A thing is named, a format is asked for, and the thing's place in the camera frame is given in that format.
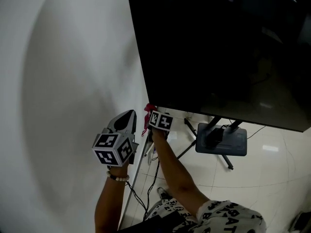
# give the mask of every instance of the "red cloth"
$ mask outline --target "red cloth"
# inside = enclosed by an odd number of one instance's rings
[[[142,132],[141,137],[143,137],[144,134],[145,134],[146,131],[147,131],[148,122],[149,122],[149,118],[150,118],[150,116],[151,116],[152,111],[157,111],[156,107],[155,107],[154,105],[152,105],[152,104],[149,104],[149,103],[146,105],[146,107],[144,108],[144,110],[145,110],[146,112],[148,112],[148,113],[147,113],[147,115],[145,116],[144,131]]]

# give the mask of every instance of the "tv stand leg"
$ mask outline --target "tv stand leg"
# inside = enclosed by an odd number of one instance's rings
[[[233,165],[232,163],[229,161],[228,157],[226,155],[222,155],[222,157],[224,158],[224,160],[227,162],[228,164],[228,168],[233,170]]]

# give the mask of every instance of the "shirt sleeve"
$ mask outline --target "shirt sleeve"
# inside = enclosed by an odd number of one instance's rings
[[[266,223],[260,213],[239,204],[227,201],[210,200],[198,210],[199,224],[195,233],[265,233]]]

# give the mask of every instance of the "wrist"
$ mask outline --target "wrist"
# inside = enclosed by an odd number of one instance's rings
[[[124,166],[112,166],[110,169],[110,173],[113,176],[119,178],[126,178],[127,177],[127,165]]]
[[[162,130],[153,129],[152,130],[152,140],[165,140],[165,134]]]

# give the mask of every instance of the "shoe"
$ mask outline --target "shoe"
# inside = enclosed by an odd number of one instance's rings
[[[170,200],[170,199],[172,199],[172,196],[170,196],[168,194],[168,192],[165,189],[163,189],[162,187],[159,187],[156,191],[159,194],[159,197],[160,197],[161,200]]]

